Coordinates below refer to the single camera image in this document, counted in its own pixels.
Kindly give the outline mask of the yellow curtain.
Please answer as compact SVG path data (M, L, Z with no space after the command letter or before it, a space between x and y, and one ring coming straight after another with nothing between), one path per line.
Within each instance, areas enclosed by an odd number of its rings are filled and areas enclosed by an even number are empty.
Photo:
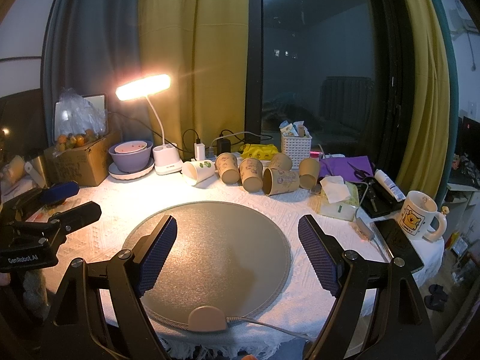
M138 0L144 74L167 74L151 102L185 156L245 123L248 0Z
M412 119L397 183L430 197L448 151L450 83L446 47L432 0L405 0L414 51Z

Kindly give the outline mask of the white cream tube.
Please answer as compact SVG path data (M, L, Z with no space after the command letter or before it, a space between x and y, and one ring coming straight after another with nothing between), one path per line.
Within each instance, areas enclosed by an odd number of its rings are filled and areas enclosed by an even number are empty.
M390 194L391 197L393 197L398 203L402 202L406 198L397 184L394 183L394 181L391 180L391 178L382 170L377 169L374 172L374 179L377 180L377 182L383 186L385 191L387 191L388 194Z

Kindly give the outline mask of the tissue pack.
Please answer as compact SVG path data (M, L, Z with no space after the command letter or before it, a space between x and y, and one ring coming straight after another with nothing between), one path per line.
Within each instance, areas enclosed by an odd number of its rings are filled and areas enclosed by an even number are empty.
M359 192L353 183L340 175L328 175L320 181L318 214L352 222L359 207Z

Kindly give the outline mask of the white paper cup green print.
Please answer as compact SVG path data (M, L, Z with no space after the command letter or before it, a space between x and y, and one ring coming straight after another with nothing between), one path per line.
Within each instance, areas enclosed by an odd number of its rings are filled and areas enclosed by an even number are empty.
M190 185L197 185L215 174L215 164L210 160L183 163L181 174Z

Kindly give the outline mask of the purple folder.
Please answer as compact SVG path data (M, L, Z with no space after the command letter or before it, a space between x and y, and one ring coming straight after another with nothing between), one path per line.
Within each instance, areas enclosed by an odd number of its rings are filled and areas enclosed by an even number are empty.
M374 173L371 168L370 161L367 156L359 157L329 157L320 160L319 177L325 176L341 176L343 180L348 182L360 182L355 178L352 168L348 163L353 164L359 169L365 170L373 177Z

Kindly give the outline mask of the black power adapter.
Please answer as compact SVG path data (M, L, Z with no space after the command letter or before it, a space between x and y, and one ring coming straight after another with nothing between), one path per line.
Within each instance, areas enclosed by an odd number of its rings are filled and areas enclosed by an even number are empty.
M216 142L216 155L231 152L231 141L226 137L220 137Z

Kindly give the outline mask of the black notebook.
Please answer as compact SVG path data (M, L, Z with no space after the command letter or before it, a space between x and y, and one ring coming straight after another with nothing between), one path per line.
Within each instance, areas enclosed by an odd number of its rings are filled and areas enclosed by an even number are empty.
M401 209L403 201L397 201L373 177L355 183L359 192L360 207L372 219L387 216Z

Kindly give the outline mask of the cardboard box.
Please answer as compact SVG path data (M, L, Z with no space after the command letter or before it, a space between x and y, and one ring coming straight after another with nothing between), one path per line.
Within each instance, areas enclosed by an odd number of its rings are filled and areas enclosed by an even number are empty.
M46 170L53 183L75 181L79 186L96 187L108 176L112 157L108 150L120 143L120 131L108 133L82 147L54 154L55 147L44 150Z

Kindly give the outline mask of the white plastic basket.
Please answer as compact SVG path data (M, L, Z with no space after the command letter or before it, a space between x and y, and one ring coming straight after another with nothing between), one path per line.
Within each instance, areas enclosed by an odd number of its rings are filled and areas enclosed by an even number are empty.
M288 136L281 135L281 152L287 155L292 161L292 168L298 169L299 164L310 157L312 147L312 136Z

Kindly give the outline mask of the purple bowl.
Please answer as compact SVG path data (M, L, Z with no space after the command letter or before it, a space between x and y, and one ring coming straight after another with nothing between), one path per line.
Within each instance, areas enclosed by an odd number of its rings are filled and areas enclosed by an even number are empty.
M108 153L121 172L134 173L149 163L152 146L152 141L126 141L111 146Z

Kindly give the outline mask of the teal curtain left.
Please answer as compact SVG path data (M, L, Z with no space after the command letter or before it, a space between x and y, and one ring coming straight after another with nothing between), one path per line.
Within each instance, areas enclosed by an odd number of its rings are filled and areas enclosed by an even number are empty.
M103 94L111 127L126 141L151 139L144 103L121 102L116 89L140 77L138 0L54 0L41 62L46 133L53 137L54 105L65 89Z

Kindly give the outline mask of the beige mat controller knob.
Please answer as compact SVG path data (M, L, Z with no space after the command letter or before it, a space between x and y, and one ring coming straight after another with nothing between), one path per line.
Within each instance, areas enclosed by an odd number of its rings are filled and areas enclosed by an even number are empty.
M187 328L192 332L220 332L227 327L224 312L215 306L199 306L188 316Z

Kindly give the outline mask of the brown paper cup right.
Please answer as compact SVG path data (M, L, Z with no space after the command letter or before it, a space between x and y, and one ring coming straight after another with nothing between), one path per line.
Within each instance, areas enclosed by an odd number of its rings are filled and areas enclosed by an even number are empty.
M320 173L320 162L317 158L305 158L298 167L299 185L303 189L312 189Z

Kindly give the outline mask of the white phone charger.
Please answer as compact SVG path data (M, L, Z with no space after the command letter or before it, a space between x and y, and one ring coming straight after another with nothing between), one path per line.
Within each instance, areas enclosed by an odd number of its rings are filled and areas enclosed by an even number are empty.
M205 144L203 144L199 138L195 140L193 148L194 148L194 158L196 161L203 161L206 159Z

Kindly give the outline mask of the brown paper cup pig drawing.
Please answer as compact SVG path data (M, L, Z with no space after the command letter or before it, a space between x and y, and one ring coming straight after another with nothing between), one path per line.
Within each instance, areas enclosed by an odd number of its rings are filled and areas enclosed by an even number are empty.
M299 175L296 172L269 167L264 170L262 190L265 195L286 194L298 188Z

